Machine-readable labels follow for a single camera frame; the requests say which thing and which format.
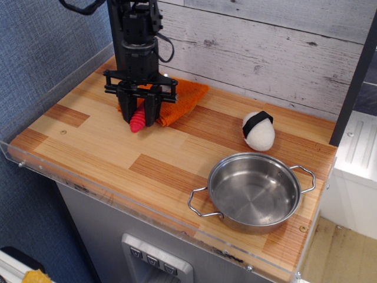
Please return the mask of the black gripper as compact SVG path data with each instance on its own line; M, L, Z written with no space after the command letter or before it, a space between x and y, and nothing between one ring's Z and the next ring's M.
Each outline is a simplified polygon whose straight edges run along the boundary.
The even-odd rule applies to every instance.
M125 66L105 70L105 92L117 95L123 119L129 123L144 98L145 124L150 127L160 116L161 103L176 103L178 81L159 72L158 48L125 50Z

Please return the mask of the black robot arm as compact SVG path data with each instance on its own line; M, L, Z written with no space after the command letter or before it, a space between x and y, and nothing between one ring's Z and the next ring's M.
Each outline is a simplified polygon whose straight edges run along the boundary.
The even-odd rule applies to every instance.
M142 99L146 125L152 126L161 105L177 101L178 84L159 70L158 40L166 37L160 34L163 17L157 1L108 1L107 7L117 68L104 71L105 90L117 96L126 122Z

